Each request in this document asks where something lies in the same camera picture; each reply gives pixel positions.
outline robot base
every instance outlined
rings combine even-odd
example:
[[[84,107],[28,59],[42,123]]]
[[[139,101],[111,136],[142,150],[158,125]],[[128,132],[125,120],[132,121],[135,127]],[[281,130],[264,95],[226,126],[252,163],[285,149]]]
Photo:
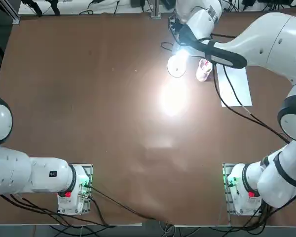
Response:
[[[261,197],[250,197],[242,182],[243,164],[224,163],[222,170],[228,212],[237,216],[252,216],[261,206]]]
[[[93,165],[72,164],[76,171],[76,182],[74,190],[69,197],[58,198],[58,213],[67,215],[82,215],[90,212],[89,188],[83,184],[92,185]]]

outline brown table surface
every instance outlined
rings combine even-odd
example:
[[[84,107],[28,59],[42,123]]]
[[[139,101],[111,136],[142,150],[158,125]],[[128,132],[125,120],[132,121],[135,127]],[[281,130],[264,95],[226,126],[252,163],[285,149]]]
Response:
[[[238,35],[259,16],[225,14],[215,32]],[[212,79],[196,80],[196,59],[183,77],[188,107],[175,117],[164,114],[160,93],[171,79],[166,68],[171,54],[160,48],[162,41],[173,41],[166,17],[23,19],[13,27],[0,74],[0,97],[14,116],[5,146],[30,156],[92,163],[94,187],[134,210],[178,225],[215,226],[224,202],[222,163],[261,160],[283,142],[223,108]],[[247,74],[250,110],[279,130],[276,116],[289,81],[263,68],[248,67]],[[57,208],[55,194],[26,197]],[[94,197],[109,223],[142,221]],[[94,208],[82,218],[100,222]],[[232,218],[232,224],[243,220]],[[0,198],[0,224],[22,223],[55,222]],[[224,205],[220,225],[227,224]],[[268,224],[296,226],[296,202]]]

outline white paper sheet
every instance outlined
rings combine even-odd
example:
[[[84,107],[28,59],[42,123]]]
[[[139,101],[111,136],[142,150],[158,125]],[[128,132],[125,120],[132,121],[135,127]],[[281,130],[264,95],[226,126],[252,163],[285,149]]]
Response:
[[[240,102],[244,106],[252,106],[246,69],[235,69],[226,67],[226,71]],[[225,101],[226,104],[228,104],[228,106],[241,106],[234,96],[231,86],[223,71],[222,65],[217,65],[217,74],[219,90],[222,99]]]

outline tabletop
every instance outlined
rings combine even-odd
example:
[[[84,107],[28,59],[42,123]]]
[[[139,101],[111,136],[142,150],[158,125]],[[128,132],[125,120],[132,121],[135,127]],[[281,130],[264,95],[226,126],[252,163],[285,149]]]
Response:
[[[261,13],[224,14],[214,32],[238,35]],[[222,163],[255,162],[283,142],[221,106],[212,78],[195,78],[190,59],[181,78],[184,110],[162,102],[173,42],[167,19],[146,14],[25,18],[13,26],[0,73],[0,97],[11,107],[13,132],[4,146],[29,156],[94,165],[93,186],[146,216],[177,225],[217,225],[224,204]],[[280,131],[277,113],[291,85],[248,67],[250,110]],[[57,209],[56,194],[25,195]],[[144,221],[96,194],[111,224]],[[100,222],[96,209],[82,218]],[[244,218],[232,217],[236,225]],[[0,198],[0,224],[52,224]],[[227,225],[223,207],[219,225]],[[296,226],[296,202],[268,223]]]

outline paper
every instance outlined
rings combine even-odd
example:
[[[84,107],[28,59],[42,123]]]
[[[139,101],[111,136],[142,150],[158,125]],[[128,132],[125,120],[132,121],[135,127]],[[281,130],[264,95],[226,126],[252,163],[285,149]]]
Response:
[[[235,69],[226,67],[226,72],[240,102],[244,106],[252,106],[246,69]],[[222,65],[217,65],[217,75],[220,94],[225,103],[231,107],[241,106],[232,91]]]

